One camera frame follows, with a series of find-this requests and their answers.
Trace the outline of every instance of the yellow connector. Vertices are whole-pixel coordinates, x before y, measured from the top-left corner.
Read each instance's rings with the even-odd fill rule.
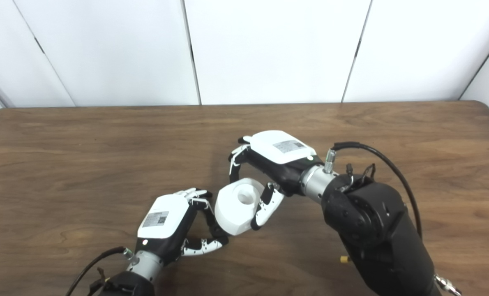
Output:
[[[350,257],[349,256],[341,256],[340,262],[343,264],[347,264],[348,262],[350,262]]]

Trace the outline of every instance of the cable connector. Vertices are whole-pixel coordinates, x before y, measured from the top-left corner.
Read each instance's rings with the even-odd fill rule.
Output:
[[[451,283],[451,281],[449,281],[448,279],[444,279],[438,274],[435,274],[434,281],[440,286],[440,289],[447,291],[454,296],[462,296],[462,292],[460,292],[457,287],[453,286],[453,283]]]

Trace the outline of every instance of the silver metal connector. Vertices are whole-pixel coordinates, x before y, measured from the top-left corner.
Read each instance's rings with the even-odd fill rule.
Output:
[[[440,286],[440,289],[449,292],[455,296],[462,296],[462,292],[457,289],[457,287],[453,286],[451,281],[448,279],[444,279],[443,277],[440,277],[438,274],[434,275],[434,281]]]
[[[133,252],[130,249],[128,249],[128,248],[124,249],[124,253],[122,253],[122,254],[128,260],[131,260],[133,258]]]
[[[334,161],[336,160],[336,151],[329,149],[327,152],[327,157],[325,158],[325,167],[323,168],[323,172],[325,174],[332,174],[334,170]]]

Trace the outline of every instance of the black fingertip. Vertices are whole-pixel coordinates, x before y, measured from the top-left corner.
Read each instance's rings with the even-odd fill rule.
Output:
[[[244,137],[240,137],[239,139],[237,139],[237,143],[239,143],[239,144],[250,144],[250,142],[245,141]]]
[[[254,230],[260,230],[261,229],[261,227],[259,225],[257,225],[256,217],[254,217],[252,219],[252,221],[250,221],[250,227],[252,227],[252,229],[254,229]]]

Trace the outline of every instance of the hole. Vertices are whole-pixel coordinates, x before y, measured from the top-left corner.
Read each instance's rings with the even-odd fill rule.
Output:
[[[244,190],[239,191],[237,193],[237,199],[241,202],[241,204],[253,204],[254,203],[254,197],[249,193]]]

